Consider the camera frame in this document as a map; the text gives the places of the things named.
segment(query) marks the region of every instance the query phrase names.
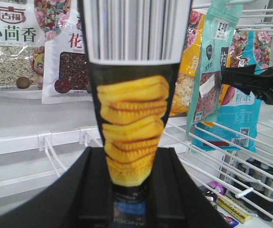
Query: biscuit picture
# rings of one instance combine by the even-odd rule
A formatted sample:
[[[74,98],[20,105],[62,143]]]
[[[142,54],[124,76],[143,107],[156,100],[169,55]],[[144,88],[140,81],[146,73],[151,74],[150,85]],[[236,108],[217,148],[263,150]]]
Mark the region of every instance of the biscuit picture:
[[[149,176],[164,130],[169,84],[162,75],[99,85],[104,150],[114,184],[139,186]]]

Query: seed bag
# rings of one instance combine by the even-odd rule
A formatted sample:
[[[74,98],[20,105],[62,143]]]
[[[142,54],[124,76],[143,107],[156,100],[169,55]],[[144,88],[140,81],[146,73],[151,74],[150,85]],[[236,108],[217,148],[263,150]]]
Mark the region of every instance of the seed bag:
[[[41,97],[36,85],[40,72],[32,69],[30,63],[36,52],[43,49],[44,40],[34,0],[0,1],[0,95]]]
[[[212,1],[205,18],[200,62],[196,71],[187,115],[187,135],[192,125],[216,121],[221,91],[221,68],[243,6],[226,6],[227,0]]]
[[[67,26],[45,43],[43,104],[92,101],[87,92],[89,77],[76,0],[71,4]]]
[[[198,66],[205,14],[192,10],[169,115],[187,113]]]
[[[249,34],[245,32],[236,32],[231,46],[231,67],[244,67],[256,64],[255,69],[257,71],[255,74],[262,73],[263,69],[269,66],[270,41],[271,37],[265,31],[250,31]],[[237,88],[228,85],[226,86],[227,90],[224,91],[225,96],[220,106],[217,123],[255,138],[257,136],[257,122],[262,101],[256,99],[253,93],[246,95]],[[211,128],[199,123],[198,127],[250,151],[256,152],[254,141],[249,140],[242,135],[218,126]],[[234,145],[230,145],[229,143],[198,129],[195,130],[195,135],[222,149],[239,150],[239,148]],[[197,139],[193,141],[193,144],[205,150],[213,149]]]

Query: snack package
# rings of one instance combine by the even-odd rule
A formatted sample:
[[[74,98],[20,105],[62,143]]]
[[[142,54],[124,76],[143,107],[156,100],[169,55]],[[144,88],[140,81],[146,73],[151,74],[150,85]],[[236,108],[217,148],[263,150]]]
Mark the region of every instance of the snack package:
[[[191,1],[79,2],[110,177],[120,201],[138,202],[168,120]]]
[[[38,74],[30,61],[36,50],[43,48],[44,41],[34,0],[0,1],[0,95],[41,97],[36,86]]]
[[[213,1],[207,11],[200,62],[187,115],[188,137],[192,125],[217,118],[221,68],[226,66],[228,50],[243,9],[241,4],[226,6],[227,2]]]
[[[231,48],[231,67],[244,67],[247,65],[256,64],[255,74],[260,74],[269,66],[270,41],[271,37],[265,31],[251,31],[249,34],[245,32],[237,32],[233,39]],[[246,95],[237,88],[228,85],[224,86],[227,87],[227,90],[224,90],[225,96],[220,106],[217,123],[255,138],[257,136],[256,127],[262,101],[256,99],[253,93]],[[253,140],[249,140],[234,132],[222,129],[218,126],[208,127],[202,123],[199,123],[198,127],[250,151],[256,151]],[[195,130],[195,134],[200,138],[221,147],[222,149],[239,150],[237,147],[198,129]],[[213,149],[196,139],[193,141],[193,143],[205,150]]]
[[[43,104],[92,101],[87,92],[89,76],[76,0],[71,4],[67,26],[45,43]]]
[[[187,113],[193,88],[195,72],[198,66],[205,14],[190,12],[184,51],[175,85],[170,116]]]

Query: red beans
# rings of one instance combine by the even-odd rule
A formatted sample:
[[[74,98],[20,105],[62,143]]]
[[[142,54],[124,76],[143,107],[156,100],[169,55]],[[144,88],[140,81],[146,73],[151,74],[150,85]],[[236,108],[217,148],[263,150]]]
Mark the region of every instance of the red beans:
[[[194,115],[194,121],[201,121],[210,113],[212,113],[215,107],[218,105],[219,93],[220,93],[220,81],[221,75],[219,71],[202,74],[200,87],[207,86],[206,92],[199,94],[198,103]]]

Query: printed flower pattern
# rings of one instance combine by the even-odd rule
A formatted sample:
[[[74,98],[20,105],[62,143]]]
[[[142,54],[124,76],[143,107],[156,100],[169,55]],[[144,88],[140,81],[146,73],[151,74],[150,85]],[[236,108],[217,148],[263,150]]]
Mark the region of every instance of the printed flower pattern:
[[[266,69],[270,62],[271,36],[267,31],[255,33],[254,56],[261,69]]]
[[[184,43],[184,50],[188,49],[192,44],[194,44],[195,40],[197,39],[198,35],[198,24],[202,18],[203,14],[192,10],[190,12],[189,17],[189,24],[187,28],[185,43]]]
[[[35,15],[46,40],[55,38],[66,26],[70,0],[35,0]]]
[[[247,43],[248,43],[248,32],[235,31],[232,44],[229,49],[230,67],[243,67],[243,64],[241,64],[240,61]]]

